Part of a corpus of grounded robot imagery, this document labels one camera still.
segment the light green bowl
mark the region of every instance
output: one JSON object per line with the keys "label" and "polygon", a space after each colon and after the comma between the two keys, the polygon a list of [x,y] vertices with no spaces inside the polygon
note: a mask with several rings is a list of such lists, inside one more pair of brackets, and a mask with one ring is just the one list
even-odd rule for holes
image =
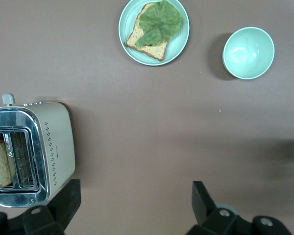
{"label": "light green bowl", "polygon": [[223,49],[223,64],[230,74],[253,79],[264,74],[274,58],[269,34],[256,27],[241,28],[231,35]]}

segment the light green plate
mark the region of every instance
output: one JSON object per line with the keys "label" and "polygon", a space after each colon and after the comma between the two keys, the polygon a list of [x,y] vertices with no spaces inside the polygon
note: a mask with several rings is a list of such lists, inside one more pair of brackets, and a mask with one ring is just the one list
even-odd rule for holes
{"label": "light green plate", "polygon": [[131,0],[125,6],[121,14],[119,21],[119,37],[121,44],[126,53],[141,64],[149,66],[164,65],[174,60],[182,52],[187,43],[190,34],[190,22],[187,13],[178,0],[167,1],[175,6],[176,9],[181,13],[182,24],[180,31],[170,40],[163,61],[158,61],[157,59],[153,59],[144,53],[125,46],[125,42],[128,40],[129,35],[133,31],[134,23],[138,14],[141,12],[143,6],[149,2],[152,2],[152,0]]}

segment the silver toaster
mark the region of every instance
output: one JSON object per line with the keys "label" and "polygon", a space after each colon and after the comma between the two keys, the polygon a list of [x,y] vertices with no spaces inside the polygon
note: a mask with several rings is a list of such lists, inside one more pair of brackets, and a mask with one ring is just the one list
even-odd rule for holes
{"label": "silver toaster", "polygon": [[75,170],[70,116],[59,102],[19,106],[2,96],[0,140],[4,140],[12,183],[0,188],[0,205],[29,207],[47,201]]}

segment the table surface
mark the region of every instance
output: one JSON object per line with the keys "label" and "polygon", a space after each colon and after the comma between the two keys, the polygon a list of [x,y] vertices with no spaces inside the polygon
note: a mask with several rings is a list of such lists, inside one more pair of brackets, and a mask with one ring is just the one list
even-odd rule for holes
{"label": "table surface", "polygon": [[[72,115],[82,204],[66,234],[183,235],[196,223],[194,180],[247,221],[273,216],[294,234],[294,0],[181,0],[190,37],[160,67],[124,51],[127,3],[0,0],[0,106],[13,93]],[[276,49],[253,80],[221,59],[246,26]]]}

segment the bread crust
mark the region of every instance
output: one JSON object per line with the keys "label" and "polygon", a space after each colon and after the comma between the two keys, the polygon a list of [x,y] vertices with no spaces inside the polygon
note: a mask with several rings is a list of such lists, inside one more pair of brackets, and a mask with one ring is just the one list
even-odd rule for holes
{"label": "bread crust", "polygon": [[158,61],[163,61],[169,42],[162,42],[160,45],[157,46],[143,46],[141,48],[135,46],[137,41],[144,35],[143,30],[139,26],[139,18],[153,4],[155,4],[155,2],[149,2],[143,6],[141,12],[136,17],[133,31],[130,34],[128,40],[125,42],[125,45],[134,50],[145,53],[146,55],[157,59]]}

